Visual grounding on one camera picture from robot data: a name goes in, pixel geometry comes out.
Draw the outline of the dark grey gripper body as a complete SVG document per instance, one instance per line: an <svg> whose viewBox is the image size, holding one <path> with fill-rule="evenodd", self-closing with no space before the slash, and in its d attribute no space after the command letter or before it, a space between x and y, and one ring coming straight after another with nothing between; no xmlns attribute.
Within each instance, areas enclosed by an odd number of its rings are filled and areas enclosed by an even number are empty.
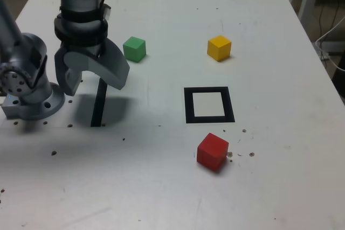
<svg viewBox="0 0 345 230"><path fill-rule="evenodd" d="M63 39L60 44L60 56L63 57L65 54L75 51L90 57L98 57L104 52L106 40L107 38L104 38L102 41L97 41L96 44L87 45L81 41L75 42L72 39Z"/></svg>

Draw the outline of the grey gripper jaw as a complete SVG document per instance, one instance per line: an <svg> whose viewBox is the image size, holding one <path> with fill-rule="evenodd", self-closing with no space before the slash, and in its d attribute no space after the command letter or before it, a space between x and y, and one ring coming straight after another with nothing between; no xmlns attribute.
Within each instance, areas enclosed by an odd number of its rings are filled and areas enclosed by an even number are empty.
<svg viewBox="0 0 345 230"><path fill-rule="evenodd" d="M65 55L64 62L68 68L77 72L91 71L102 80L121 90L127 81L129 64L121 50L108 38L105 39L98 57L85 51L72 51Z"/></svg>
<svg viewBox="0 0 345 230"><path fill-rule="evenodd" d="M68 53L65 46L61 46L54 56L56 78L60 88L68 96L74 96L82 79L82 72L69 68L64 62Z"/></svg>

